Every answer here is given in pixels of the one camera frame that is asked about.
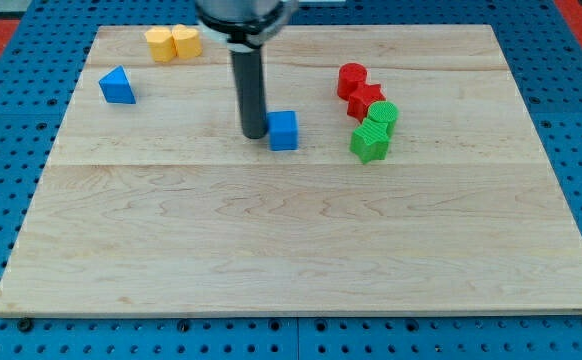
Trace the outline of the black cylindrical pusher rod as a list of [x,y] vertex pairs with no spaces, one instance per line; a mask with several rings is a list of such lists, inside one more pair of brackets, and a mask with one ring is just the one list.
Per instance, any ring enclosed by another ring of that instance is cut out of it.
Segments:
[[242,133],[249,139],[263,138],[268,127],[262,52],[231,52],[231,61]]

